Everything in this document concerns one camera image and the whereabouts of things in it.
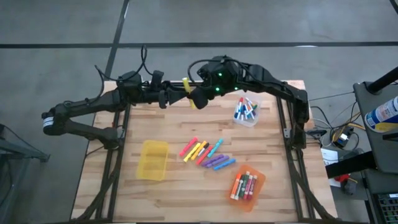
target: yellow basket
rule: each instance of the yellow basket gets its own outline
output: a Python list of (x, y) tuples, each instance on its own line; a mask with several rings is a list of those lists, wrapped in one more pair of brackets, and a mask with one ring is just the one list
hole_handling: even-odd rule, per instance
[(163, 141), (144, 141), (136, 172), (137, 179), (163, 180), (169, 144)]

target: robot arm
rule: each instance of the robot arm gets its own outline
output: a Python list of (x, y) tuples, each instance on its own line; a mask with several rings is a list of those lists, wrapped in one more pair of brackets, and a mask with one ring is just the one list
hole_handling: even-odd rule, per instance
[[(129, 72), (119, 78), (115, 90), (106, 92), (99, 98), (77, 102), (66, 101), (43, 113), (44, 133), (52, 136), (70, 133), (89, 140), (99, 139), (105, 149), (116, 149), (121, 144), (116, 128), (95, 128), (73, 122), (70, 118), (99, 111), (123, 111), (127, 104), (158, 102), (161, 108), (166, 108), (167, 103), (171, 105), (185, 97), (192, 99), (196, 107), (202, 109), (207, 105), (208, 100), (216, 96), (224, 96), (236, 90), (249, 90), (256, 93), (267, 92), (292, 104), (294, 120), (291, 121), (293, 123), (291, 144), (293, 147), (305, 148), (303, 129), (309, 119), (306, 91), (275, 79), (260, 65), (241, 63), (227, 56), (217, 56), (206, 61), (208, 63), (197, 71), (203, 81), (201, 83), (192, 81), (192, 85), (196, 88), (190, 94), (182, 88), (182, 85), (178, 87), (178, 83), (162, 81), (163, 73), (160, 71), (154, 71), (150, 83), (142, 82), (139, 74)], [(188, 69), (191, 80), (193, 79), (190, 68), (195, 63)]]

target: concrete floor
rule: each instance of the concrete floor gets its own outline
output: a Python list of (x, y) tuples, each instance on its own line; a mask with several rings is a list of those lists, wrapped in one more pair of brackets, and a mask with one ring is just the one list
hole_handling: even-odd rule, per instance
[[(0, 0), (0, 44), (111, 43), (122, 4)], [(397, 41), (397, 20), (389, 0), (132, 0), (121, 42)], [(30, 163), (12, 223), (68, 220), (87, 141), (46, 136), (40, 115), (64, 100), (95, 96), (100, 80), (94, 65), (105, 70), (109, 51), (0, 49), (0, 123), (51, 154), (46, 164)], [(398, 47), (149, 49), (147, 65), (164, 71), (166, 79), (179, 80), (192, 61), (226, 54), (263, 65), (277, 78), (304, 80), (311, 99), (352, 91), (353, 83), (377, 79), (397, 66), (397, 53)], [(139, 63), (139, 50), (119, 49), (112, 76)], [(332, 119), (353, 102), (353, 95), (345, 95), (311, 104)], [(348, 116), (346, 111), (334, 124)], [(76, 120), (92, 124), (93, 115)], [(359, 146), (369, 150), (366, 135), (358, 134)], [(362, 201), (340, 197), (335, 202), (340, 218), (367, 221)]]

